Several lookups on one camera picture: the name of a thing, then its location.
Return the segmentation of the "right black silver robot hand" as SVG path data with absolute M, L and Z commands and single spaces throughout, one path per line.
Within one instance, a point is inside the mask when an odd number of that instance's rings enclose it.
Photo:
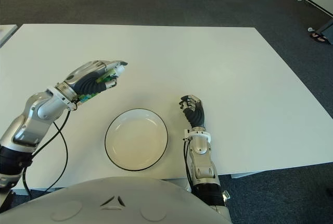
M 194 95 L 182 96 L 179 105 L 192 128 L 204 128 L 204 109 L 202 101 L 198 97 Z

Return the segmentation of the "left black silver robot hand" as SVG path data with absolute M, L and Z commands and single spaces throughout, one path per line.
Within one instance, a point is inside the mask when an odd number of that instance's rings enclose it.
M 128 63 L 121 60 L 89 61 L 71 72 L 56 89 L 69 100 L 83 95 L 101 93 L 117 85 L 117 79 Z

